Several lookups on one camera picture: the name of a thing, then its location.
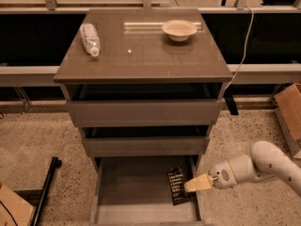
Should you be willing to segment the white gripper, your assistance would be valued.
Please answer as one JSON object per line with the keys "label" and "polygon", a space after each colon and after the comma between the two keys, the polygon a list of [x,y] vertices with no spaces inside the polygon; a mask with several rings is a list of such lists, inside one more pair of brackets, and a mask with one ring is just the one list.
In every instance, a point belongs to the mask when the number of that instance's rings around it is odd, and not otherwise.
{"label": "white gripper", "polygon": [[184,184],[186,192],[196,192],[211,189],[213,186],[226,189],[237,185],[234,172],[228,160],[214,165],[209,174],[204,173]]}

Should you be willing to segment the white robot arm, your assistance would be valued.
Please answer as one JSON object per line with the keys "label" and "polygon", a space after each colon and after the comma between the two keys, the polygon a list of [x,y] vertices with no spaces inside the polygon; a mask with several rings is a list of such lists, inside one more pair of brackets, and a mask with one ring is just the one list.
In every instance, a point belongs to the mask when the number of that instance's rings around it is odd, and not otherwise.
{"label": "white robot arm", "polygon": [[251,146],[250,154],[215,164],[207,173],[185,182],[183,186],[186,192],[196,192],[274,179],[281,180],[301,196],[301,169],[273,143],[258,141]]}

